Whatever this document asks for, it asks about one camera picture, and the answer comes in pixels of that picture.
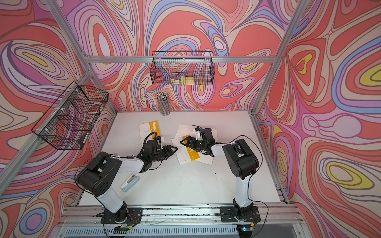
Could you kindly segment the cream lined notebook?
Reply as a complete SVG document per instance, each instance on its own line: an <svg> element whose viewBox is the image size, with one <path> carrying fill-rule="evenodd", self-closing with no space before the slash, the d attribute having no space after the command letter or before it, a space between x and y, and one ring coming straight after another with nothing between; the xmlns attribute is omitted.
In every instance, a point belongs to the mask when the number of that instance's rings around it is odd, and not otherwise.
<svg viewBox="0 0 381 238"><path fill-rule="evenodd" d="M144 143L145 138L152 132L156 132L157 136L162 136L159 129L158 121L152 121L139 125L140 139Z"/></svg>
<svg viewBox="0 0 381 238"><path fill-rule="evenodd" d="M177 137L172 139L173 146L177 147L177 151L175 152L178 162L180 165L196 161L200 159L200 155L198 152L191 150L188 147L185 147L181 141L187 138L189 135L183 137Z"/></svg>

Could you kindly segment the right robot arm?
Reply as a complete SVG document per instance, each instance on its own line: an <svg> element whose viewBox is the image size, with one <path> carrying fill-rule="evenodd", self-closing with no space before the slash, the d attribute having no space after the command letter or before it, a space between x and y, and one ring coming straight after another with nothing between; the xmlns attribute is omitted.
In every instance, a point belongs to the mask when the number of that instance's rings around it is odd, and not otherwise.
<svg viewBox="0 0 381 238"><path fill-rule="evenodd" d="M211 157L223 156L236 179L236 193L232 206L221 206L216 215L223 223L261 221L258 208L250 198L250 178L260 167L260 162L244 139L228 143L215 141L212 129L195 128L195 137L187 136L180 143L198 153Z"/></svg>

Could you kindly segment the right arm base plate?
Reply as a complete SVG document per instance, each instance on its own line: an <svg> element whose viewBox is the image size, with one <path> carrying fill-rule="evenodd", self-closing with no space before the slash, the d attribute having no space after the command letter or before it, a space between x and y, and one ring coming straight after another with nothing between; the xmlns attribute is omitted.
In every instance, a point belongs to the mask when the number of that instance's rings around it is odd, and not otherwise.
<svg viewBox="0 0 381 238"><path fill-rule="evenodd" d="M219 217L222 223L249 222L257 224L261 221L257 206L247 206L240 208L237 206L222 206L219 208Z"/></svg>

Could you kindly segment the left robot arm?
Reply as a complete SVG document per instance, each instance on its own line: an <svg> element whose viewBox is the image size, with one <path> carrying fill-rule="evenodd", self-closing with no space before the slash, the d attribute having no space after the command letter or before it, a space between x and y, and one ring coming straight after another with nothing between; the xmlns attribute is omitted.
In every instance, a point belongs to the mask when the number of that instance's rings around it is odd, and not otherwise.
<svg viewBox="0 0 381 238"><path fill-rule="evenodd" d="M91 193L104 207L105 212L117 222L129 217L126 203L112 188L118 173L144 173L152 163L163 162L177 152L172 145L162 145L160 140L145 142L137 156L119 157L100 152L75 178L76 184Z"/></svg>

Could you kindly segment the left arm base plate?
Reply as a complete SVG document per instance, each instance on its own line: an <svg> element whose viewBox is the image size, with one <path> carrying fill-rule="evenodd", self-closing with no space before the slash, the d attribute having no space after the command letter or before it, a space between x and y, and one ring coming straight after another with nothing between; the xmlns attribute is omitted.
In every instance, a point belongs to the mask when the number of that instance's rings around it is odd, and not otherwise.
<svg viewBox="0 0 381 238"><path fill-rule="evenodd" d="M142 212L141 207L122 207L117 213L111 213L105 209L101 216L101 224L139 224Z"/></svg>

